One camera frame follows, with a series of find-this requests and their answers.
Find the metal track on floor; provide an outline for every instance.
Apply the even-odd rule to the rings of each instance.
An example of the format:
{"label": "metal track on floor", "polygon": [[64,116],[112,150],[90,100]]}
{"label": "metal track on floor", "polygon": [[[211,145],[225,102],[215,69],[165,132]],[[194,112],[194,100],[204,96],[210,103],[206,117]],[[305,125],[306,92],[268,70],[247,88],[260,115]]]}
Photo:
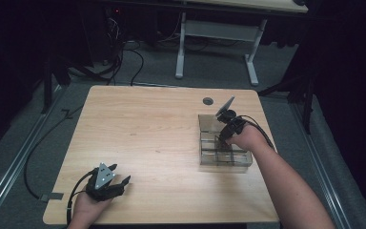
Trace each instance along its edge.
{"label": "metal track on floor", "polygon": [[16,181],[17,177],[19,176],[20,172],[22,171],[26,159],[31,152],[31,149],[35,143],[36,138],[41,133],[44,124],[46,123],[47,119],[49,118],[52,110],[54,109],[55,105],[58,103],[62,95],[64,94],[66,88],[62,88],[57,86],[54,90],[54,100],[47,110],[45,114],[41,114],[37,120],[37,122],[32,127],[28,137],[26,138],[25,142],[23,143],[22,147],[20,148],[19,152],[17,153],[16,157],[14,158],[13,162],[11,163],[9,169],[2,177],[0,181],[0,206],[2,205],[3,201],[5,200],[6,196],[8,195],[10,188],[13,186],[13,183]]}
{"label": "metal track on floor", "polygon": [[336,228],[352,228],[349,220],[347,219],[346,214],[343,211],[343,207],[341,205],[338,194],[333,186],[332,182],[329,179],[328,174],[326,173],[325,167],[323,166],[322,161],[320,160],[319,153],[314,145],[314,142],[310,135],[305,132],[305,129],[302,125],[302,114],[296,104],[289,104],[290,108],[295,116],[295,119],[298,124],[298,128],[302,132],[305,142],[308,145],[310,156],[312,159],[312,163],[317,172],[317,177],[319,179],[320,185],[323,190],[323,194],[328,202],[330,210],[332,212],[332,216],[335,220]]}

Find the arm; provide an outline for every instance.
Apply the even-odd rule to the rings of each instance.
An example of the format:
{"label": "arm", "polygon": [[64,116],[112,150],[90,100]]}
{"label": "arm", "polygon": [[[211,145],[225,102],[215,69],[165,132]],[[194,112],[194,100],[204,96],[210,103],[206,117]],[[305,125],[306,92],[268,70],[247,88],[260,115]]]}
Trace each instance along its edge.
{"label": "arm", "polygon": [[255,127],[245,126],[227,143],[253,153],[284,228],[335,228],[311,187]]}
{"label": "arm", "polygon": [[112,198],[105,201],[96,201],[88,196],[85,192],[78,194],[76,198],[72,221],[69,229],[87,229],[102,214],[102,212],[110,205]]}

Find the light wood tabletop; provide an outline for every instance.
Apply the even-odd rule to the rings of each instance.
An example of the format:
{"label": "light wood tabletop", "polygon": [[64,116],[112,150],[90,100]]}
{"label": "light wood tabletop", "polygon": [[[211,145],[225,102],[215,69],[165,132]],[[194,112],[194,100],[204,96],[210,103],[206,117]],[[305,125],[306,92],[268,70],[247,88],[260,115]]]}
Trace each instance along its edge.
{"label": "light wood tabletop", "polygon": [[293,0],[186,0],[186,2],[286,12],[308,11],[306,6],[299,6]]}
{"label": "light wood tabletop", "polygon": [[255,160],[245,168],[200,165],[198,115],[215,115],[231,95],[230,109],[273,140],[252,90],[93,86],[53,187],[64,196],[49,201],[44,221],[66,223],[72,188],[100,162],[118,164],[116,182],[132,178],[98,224],[278,221]]}

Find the transparent organizer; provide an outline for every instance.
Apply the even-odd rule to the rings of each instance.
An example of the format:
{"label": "transparent organizer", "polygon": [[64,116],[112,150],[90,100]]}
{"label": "transparent organizer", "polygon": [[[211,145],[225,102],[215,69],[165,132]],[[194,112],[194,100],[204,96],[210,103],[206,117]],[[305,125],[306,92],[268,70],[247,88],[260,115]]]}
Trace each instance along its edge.
{"label": "transparent organizer", "polygon": [[252,154],[237,145],[227,145],[218,139],[225,127],[215,115],[200,114],[200,164],[249,167],[253,163]]}

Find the hand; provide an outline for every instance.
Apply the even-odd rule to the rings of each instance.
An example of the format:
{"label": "hand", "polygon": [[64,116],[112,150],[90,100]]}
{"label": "hand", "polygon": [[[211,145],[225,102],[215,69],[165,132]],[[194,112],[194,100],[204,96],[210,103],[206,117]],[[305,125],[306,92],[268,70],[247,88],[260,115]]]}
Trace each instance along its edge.
{"label": "hand", "polygon": [[112,198],[98,202],[90,198],[85,192],[78,194],[74,205],[72,221],[68,228],[89,228],[97,221],[111,202]]}
{"label": "hand", "polygon": [[255,147],[269,146],[263,134],[250,124],[245,124],[240,135],[235,135],[227,139],[226,142],[229,145],[235,144],[241,149],[251,152],[254,151]]}

